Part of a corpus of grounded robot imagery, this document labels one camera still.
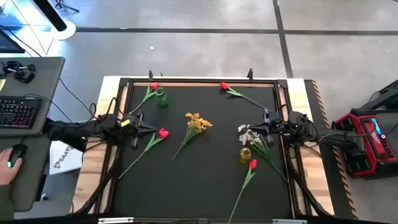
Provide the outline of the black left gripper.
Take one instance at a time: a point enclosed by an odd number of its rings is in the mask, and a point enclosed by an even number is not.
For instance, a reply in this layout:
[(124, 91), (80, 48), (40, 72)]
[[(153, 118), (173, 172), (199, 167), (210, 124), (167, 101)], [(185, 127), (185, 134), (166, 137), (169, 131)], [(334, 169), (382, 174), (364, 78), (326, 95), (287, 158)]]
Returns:
[(127, 114), (121, 122), (122, 133), (131, 138), (129, 147), (132, 149), (137, 148), (137, 142), (140, 135), (146, 136), (157, 132), (154, 126), (147, 124), (143, 120), (143, 117), (144, 114), (142, 110), (138, 110), (135, 114)]

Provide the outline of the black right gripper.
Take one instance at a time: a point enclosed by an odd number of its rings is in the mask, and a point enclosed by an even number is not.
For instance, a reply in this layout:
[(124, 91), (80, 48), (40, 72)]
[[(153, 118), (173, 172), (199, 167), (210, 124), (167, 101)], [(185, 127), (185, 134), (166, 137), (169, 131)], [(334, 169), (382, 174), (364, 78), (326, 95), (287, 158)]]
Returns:
[(268, 109), (264, 109), (263, 112), (264, 123), (265, 124), (258, 124), (258, 125), (250, 125), (249, 129), (252, 132), (258, 133), (261, 135), (265, 135), (266, 130), (266, 141), (268, 146), (274, 145), (274, 134), (288, 134), (289, 133), (289, 125), (286, 121), (280, 119), (272, 119), (271, 118), (271, 111)]

